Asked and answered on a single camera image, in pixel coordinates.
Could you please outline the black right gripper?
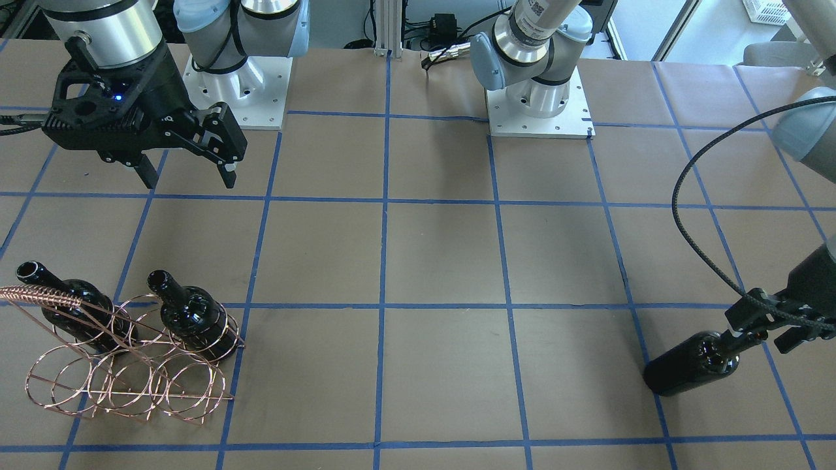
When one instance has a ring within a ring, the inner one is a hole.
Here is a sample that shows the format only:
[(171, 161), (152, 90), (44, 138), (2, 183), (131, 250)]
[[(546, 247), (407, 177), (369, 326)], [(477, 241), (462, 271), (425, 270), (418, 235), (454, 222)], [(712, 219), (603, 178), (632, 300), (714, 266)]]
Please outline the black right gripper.
[(137, 62), (105, 69), (89, 44), (69, 39), (71, 60), (57, 77), (42, 131), (63, 149), (138, 155), (135, 172), (149, 190), (159, 174), (147, 149), (180, 147), (215, 164), (227, 189), (236, 183), (247, 138), (225, 102), (197, 110), (165, 40)]

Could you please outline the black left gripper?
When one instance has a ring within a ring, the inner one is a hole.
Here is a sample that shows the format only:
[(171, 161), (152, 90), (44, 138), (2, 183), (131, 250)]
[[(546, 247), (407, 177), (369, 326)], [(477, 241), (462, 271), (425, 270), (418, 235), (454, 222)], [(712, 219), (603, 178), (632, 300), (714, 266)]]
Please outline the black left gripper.
[(752, 289), (729, 308), (726, 352), (740, 354), (766, 340), (768, 331), (783, 326), (788, 330), (774, 340), (782, 354), (806, 341), (833, 339), (834, 330), (799, 322), (806, 319), (834, 325), (834, 309), (834, 243), (827, 242), (788, 274), (785, 289), (774, 295)]

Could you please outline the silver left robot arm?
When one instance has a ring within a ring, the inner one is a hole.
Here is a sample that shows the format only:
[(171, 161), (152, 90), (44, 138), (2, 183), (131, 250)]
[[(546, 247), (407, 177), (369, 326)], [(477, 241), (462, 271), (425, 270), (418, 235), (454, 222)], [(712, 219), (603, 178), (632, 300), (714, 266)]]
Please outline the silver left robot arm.
[[(591, 36), (590, 18), (576, 1), (519, 1), (495, 15), (490, 33), (470, 42), (473, 71), (486, 90), (510, 89), (531, 83), (562, 89), (571, 78), (583, 46)], [(698, 151), (682, 170), (671, 196), (675, 225), (687, 244), (723, 282), (740, 294), (726, 312), (725, 332), (700, 332), (680, 345), (682, 351), (700, 351), (737, 357), (761, 344), (768, 331), (786, 327), (775, 339), (782, 353), (804, 342), (834, 337), (834, 252), (825, 243), (791, 271), (788, 285), (770, 296), (760, 289), (749, 292), (731, 280), (705, 254), (686, 231), (680, 216), (679, 195), (684, 179), (717, 137)]]

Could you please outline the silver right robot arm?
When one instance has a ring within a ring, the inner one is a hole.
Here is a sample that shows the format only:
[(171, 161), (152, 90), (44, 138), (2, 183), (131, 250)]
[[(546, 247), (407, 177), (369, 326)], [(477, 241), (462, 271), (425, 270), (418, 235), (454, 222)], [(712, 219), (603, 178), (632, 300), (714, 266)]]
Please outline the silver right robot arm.
[(132, 168), (149, 189), (158, 173), (149, 149), (180, 148), (236, 181), (247, 139), (243, 110), (272, 104), (259, 57), (307, 53), (306, 1), (176, 1), (176, 26), (191, 51), (189, 88), (144, 1), (40, 1), (69, 52), (40, 128), (71, 151), (94, 151)]

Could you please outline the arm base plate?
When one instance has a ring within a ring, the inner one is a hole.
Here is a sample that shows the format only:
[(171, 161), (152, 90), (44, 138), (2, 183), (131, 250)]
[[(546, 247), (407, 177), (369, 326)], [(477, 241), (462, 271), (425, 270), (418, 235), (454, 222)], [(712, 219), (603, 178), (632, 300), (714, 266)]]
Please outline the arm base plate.
[(280, 131), (292, 66), (292, 57), (249, 57), (236, 71), (209, 74), (188, 63), (183, 80), (196, 107), (224, 102), (243, 130)]
[(535, 80), (485, 92), (490, 133), (498, 137), (591, 139), (593, 119), (579, 69), (563, 84)]

